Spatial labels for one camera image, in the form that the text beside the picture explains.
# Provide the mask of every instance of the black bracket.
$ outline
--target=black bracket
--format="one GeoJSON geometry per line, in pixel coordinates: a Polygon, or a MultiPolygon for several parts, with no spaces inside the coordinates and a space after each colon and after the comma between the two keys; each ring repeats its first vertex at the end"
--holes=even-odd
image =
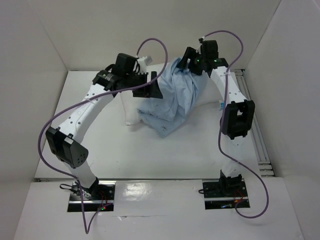
{"type": "Polygon", "coordinates": [[[254,101],[229,103],[225,108],[222,123],[222,133],[228,135],[231,140],[239,136],[247,136],[252,127],[256,105],[254,101]]]}
{"type": "Polygon", "coordinates": [[[219,189],[224,196],[231,196],[236,190],[241,188],[241,185],[241,174],[235,177],[226,177],[222,170],[220,170],[219,189]]]}
{"type": "MultiPolygon", "coordinates": [[[[135,57],[120,53],[117,56],[115,64],[97,73],[92,81],[93,85],[99,84],[104,87],[105,91],[116,91],[146,84],[148,81],[148,73],[136,73],[134,71],[136,62],[137,59],[135,57]]],[[[156,76],[156,71],[151,72],[151,79],[156,76]]],[[[145,87],[133,90],[132,93],[134,97],[138,98],[163,98],[157,80],[145,87]]]]}
{"type": "Polygon", "coordinates": [[[59,160],[69,164],[73,169],[80,167],[87,160],[89,151],[71,136],[60,132],[59,129],[49,127],[45,132],[51,152],[59,160]]]}
{"type": "Polygon", "coordinates": [[[229,66],[226,59],[219,58],[218,44],[215,40],[202,41],[200,51],[201,54],[188,46],[181,61],[177,64],[177,68],[185,69],[188,64],[190,72],[196,75],[201,75],[203,71],[211,75],[213,69],[218,67],[229,66]]]}

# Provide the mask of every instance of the white floor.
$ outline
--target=white floor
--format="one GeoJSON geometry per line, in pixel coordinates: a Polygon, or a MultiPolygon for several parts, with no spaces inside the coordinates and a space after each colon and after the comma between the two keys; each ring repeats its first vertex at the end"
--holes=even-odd
{"type": "MultiPolygon", "coordinates": [[[[58,106],[59,112],[82,100],[97,72],[70,71],[58,106]]],[[[175,132],[161,138],[155,130],[139,123],[125,125],[120,96],[105,107],[86,133],[82,144],[89,150],[88,163],[98,178],[105,179],[216,179],[228,161],[218,150],[221,118],[219,104],[196,107],[175,132]]],[[[57,127],[70,113],[53,122],[57,127]]],[[[45,144],[43,154],[50,164],[67,168],[45,144]]],[[[251,132],[243,146],[243,162],[259,171],[251,132]]],[[[40,161],[36,178],[66,178],[40,161]]]]}
{"type": "MultiPolygon", "coordinates": [[[[303,240],[282,178],[265,178],[270,205],[258,219],[244,219],[234,209],[205,210],[198,193],[201,180],[117,181],[114,212],[102,212],[85,234],[80,212],[68,213],[69,192],[60,182],[31,184],[15,240],[303,240]]],[[[262,185],[247,180],[251,208],[265,206],[262,185]]],[[[87,223],[92,212],[86,213],[87,223]]]]}

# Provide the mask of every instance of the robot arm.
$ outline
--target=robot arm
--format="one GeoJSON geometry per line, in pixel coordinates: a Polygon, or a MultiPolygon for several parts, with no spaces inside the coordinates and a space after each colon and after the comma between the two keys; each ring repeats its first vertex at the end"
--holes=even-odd
{"type": "MultiPolygon", "coordinates": [[[[218,44],[215,40],[204,41],[199,39],[201,46],[198,50],[187,47],[183,58],[177,65],[178,68],[186,67],[196,74],[201,75],[205,71],[216,84],[221,96],[224,98],[226,90],[226,74],[228,63],[224,58],[219,58],[218,44]]],[[[227,149],[230,155],[242,160],[242,149],[245,137],[252,127],[255,112],[255,103],[240,92],[235,79],[228,76],[228,92],[225,106],[225,114],[221,123],[221,132],[225,135],[227,149]]],[[[236,177],[241,173],[240,166],[226,159],[222,172],[223,176],[236,177]]]]}
{"type": "MultiPolygon", "coordinates": [[[[90,125],[116,95],[109,94],[95,99],[90,98],[105,92],[146,83],[148,80],[146,60],[148,60],[148,63],[150,62],[148,57],[136,59],[133,56],[120,53],[115,64],[110,65],[105,70],[101,70],[93,79],[89,91],[82,100],[88,102],[76,108],[57,128],[49,127],[45,133],[51,152],[66,164],[73,175],[78,177],[81,186],[90,195],[95,195],[101,189],[99,189],[98,178],[92,173],[87,162],[89,151],[81,145],[81,142],[90,125]],[[141,68],[139,72],[134,71],[135,65],[137,69],[141,68]]],[[[155,71],[151,72],[151,78],[156,75],[155,71]]],[[[134,97],[163,97],[157,81],[146,87],[134,90],[132,93],[134,97]]]]}

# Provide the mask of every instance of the white panel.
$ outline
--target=white panel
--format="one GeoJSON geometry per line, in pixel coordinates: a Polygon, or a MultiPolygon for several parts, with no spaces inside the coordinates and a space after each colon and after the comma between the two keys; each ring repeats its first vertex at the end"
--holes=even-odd
{"type": "MultiPolygon", "coordinates": [[[[263,209],[266,197],[254,177],[247,182],[251,208],[240,211],[253,215],[263,209]]],[[[128,189],[121,185],[118,195],[126,196],[127,201],[117,208],[116,199],[114,212],[99,213],[92,222],[89,235],[85,234],[81,213],[67,213],[69,192],[59,189],[59,182],[33,183],[14,239],[304,239],[282,178],[265,179],[270,191],[270,206],[266,214],[258,219],[241,218],[234,209],[205,210],[203,195],[198,193],[201,181],[136,183],[147,183],[149,186],[139,188],[142,191],[136,187],[134,192],[132,186],[128,189]]],[[[92,215],[92,212],[86,213],[87,223],[92,215]]]]}
{"type": "Polygon", "coordinates": [[[320,236],[319,39],[316,1],[282,0],[245,71],[270,160],[307,240],[320,236]]]}
{"type": "Polygon", "coordinates": [[[0,1],[0,34],[0,238],[11,240],[66,68],[26,0],[0,1]]]}
{"type": "MultiPolygon", "coordinates": [[[[97,72],[70,71],[57,113],[82,100],[97,72]]],[[[82,145],[89,150],[88,163],[98,178],[107,179],[214,179],[225,161],[218,149],[222,112],[218,102],[196,107],[187,121],[165,138],[144,123],[125,125],[119,95],[108,104],[88,129],[82,145]]],[[[57,127],[69,113],[53,122],[57,127]]],[[[228,151],[222,138],[222,147],[228,151]]],[[[243,162],[259,172],[251,133],[243,144],[243,162]]],[[[67,167],[46,143],[43,155],[58,169],[67,167]]],[[[36,178],[66,178],[40,161],[36,178]]]]}
{"type": "MultiPolygon", "coordinates": [[[[215,30],[229,30],[244,42],[235,68],[245,68],[280,0],[30,0],[69,70],[100,70],[118,53],[135,55],[146,38],[161,39],[169,59],[215,30]]],[[[240,51],[236,39],[220,33],[221,57],[231,62],[240,51]]],[[[163,63],[163,50],[148,43],[142,51],[163,63]]]]}

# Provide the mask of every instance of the purple cable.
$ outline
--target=purple cable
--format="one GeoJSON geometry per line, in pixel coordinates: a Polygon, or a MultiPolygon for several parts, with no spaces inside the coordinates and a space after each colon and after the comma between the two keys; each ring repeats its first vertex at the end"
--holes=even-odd
{"type": "Polygon", "coordinates": [[[219,150],[220,152],[222,153],[222,155],[226,156],[227,158],[231,159],[232,161],[236,162],[237,164],[241,165],[242,167],[244,167],[245,169],[249,170],[251,173],[253,173],[259,180],[260,182],[262,183],[263,187],[264,187],[264,190],[265,190],[265,195],[266,195],[266,204],[265,204],[265,207],[263,209],[263,211],[261,213],[259,213],[258,215],[255,215],[255,216],[246,216],[246,215],[243,215],[242,213],[239,212],[239,210],[237,209],[237,206],[239,203],[241,203],[242,201],[238,201],[236,203],[236,205],[234,206],[235,208],[235,211],[243,218],[246,218],[246,219],[256,219],[260,216],[262,216],[263,214],[265,214],[265,212],[267,211],[268,207],[269,207],[269,193],[268,193],[268,189],[267,189],[267,186],[266,184],[264,183],[264,181],[262,180],[262,178],[257,174],[255,173],[252,169],[250,169],[248,166],[246,166],[245,164],[243,164],[242,162],[238,161],[237,159],[233,158],[232,156],[229,156],[228,154],[226,154],[222,148],[221,148],[221,134],[222,134],[222,124],[224,122],[224,118],[225,118],[225,112],[226,112],[226,105],[227,105],[227,97],[228,97],[228,72],[231,68],[231,66],[241,57],[242,53],[244,52],[244,44],[243,42],[241,41],[241,39],[236,35],[234,34],[233,32],[231,31],[227,31],[227,30],[218,30],[218,31],[213,31],[213,32],[210,32],[206,35],[204,35],[204,38],[212,35],[212,34],[217,34],[217,33],[227,33],[227,34],[231,34],[233,35],[236,39],[238,39],[238,41],[240,42],[241,44],[241,52],[239,53],[239,55],[231,62],[231,64],[229,65],[229,67],[226,69],[226,74],[225,74],[225,91],[224,91],[224,101],[223,101],[223,110],[222,110],[222,117],[221,117],[221,122],[220,122],[220,130],[219,130],[219,136],[218,136],[218,147],[219,147],[219,150]]]}
{"type": "MultiPolygon", "coordinates": [[[[62,170],[60,170],[60,169],[55,168],[54,166],[51,166],[51,165],[45,160],[45,157],[43,156],[42,151],[41,151],[41,139],[42,139],[42,136],[43,136],[44,133],[45,133],[45,130],[46,130],[47,127],[53,122],[53,120],[55,120],[55,119],[56,119],[57,117],[59,117],[60,115],[68,112],[69,110],[74,109],[74,108],[77,108],[77,107],[79,107],[79,106],[81,106],[81,105],[83,105],[83,104],[86,104],[86,103],[88,103],[89,101],[92,101],[92,100],[94,100],[94,99],[96,99],[96,98],[99,98],[99,97],[102,97],[102,96],[106,96],[106,95],[110,95],[110,94],[116,94],[116,93],[120,93],[120,92],[124,92],[124,91],[136,90],[136,89],[139,89],[139,88],[143,88],[143,87],[145,87],[145,86],[148,86],[148,85],[152,84],[154,81],[156,81],[156,80],[161,76],[161,74],[164,72],[164,70],[165,70],[165,68],[166,68],[166,66],[167,66],[167,63],[168,63],[168,51],[167,51],[167,48],[166,48],[165,44],[164,44],[161,40],[159,40],[159,39],[157,39],[157,38],[154,38],[154,37],[151,37],[151,38],[148,38],[148,39],[144,40],[144,41],[141,43],[141,45],[139,46],[139,48],[138,48],[138,50],[137,50],[136,55],[139,54],[140,49],[142,48],[142,46],[143,46],[146,42],[148,42],[148,41],[156,41],[156,42],[160,43],[160,44],[162,45],[162,47],[163,47],[163,49],[164,49],[164,53],[165,53],[165,61],[164,61],[163,68],[162,68],[162,70],[159,72],[159,74],[158,74],[155,78],[153,78],[151,81],[149,81],[149,82],[147,82],[147,83],[145,83],[145,84],[139,85],[139,86],[128,87],[128,88],[124,88],[124,89],[121,89],[121,90],[108,91],[108,92],[104,92],[104,93],[98,94],[98,95],[96,95],[96,96],[91,97],[91,98],[88,99],[88,100],[84,100],[84,101],[82,101],[82,102],[79,102],[79,103],[77,103],[77,104],[75,104],[75,105],[72,105],[72,106],[70,106],[70,107],[62,110],[61,112],[59,112],[59,113],[57,113],[56,115],[54,115],[52,118],[50,118],[50,119],[45,123],[45,125],[44,125],[43,128],[41,129],[40,134],[39,134],[39,137],[38,137],[37,149],[38,149],[38,154],[39,154],[39,156],[40,156],[40,159],[43,161],[43,163],[44,163],[46,166],[48,166],[49,168],[51,168],[52,170],[54,170],[54,171],[56,171],[56,172],[58,172],[58,173],[65,174],[65,175],[67,175],[67,176],[70,176],[70,177],[74,178],[74,179],[77,181],[78,185],[79,185],[80,198],[81,198],[81,211],[82,211],[82,218],[83,218],[84,230],[85,230],[85,233],[86,233],[86,234],[89,233],[91,223],[92,223],[94,217],[100,212],[101,208],[99,207],[99,209],[94,213],[94,215],[92,216],[92,218],[91,218],[91,220],[90,220],[90,222],[89,222],[89,225],[87,226],[86,215],[85,215],[85,206],[84,206],[84,197],[83,197],[83,194],[82,194],[82,193],[83,193],[83,189],[82,189],[82,187],[81,187],[80,180],[77,178],[77,176],[75,176],[75,175],[73,175],[73,174],[71,174],[71,173],[68,173],[68,172],[66,172],[66,171],[62,171],[62,170]]],[[[107,204],[103,205],[102,207],[106,207],[106,206],[108,206],[108,205],[110,205],[110,203],[107,203],[107,204]]]]}

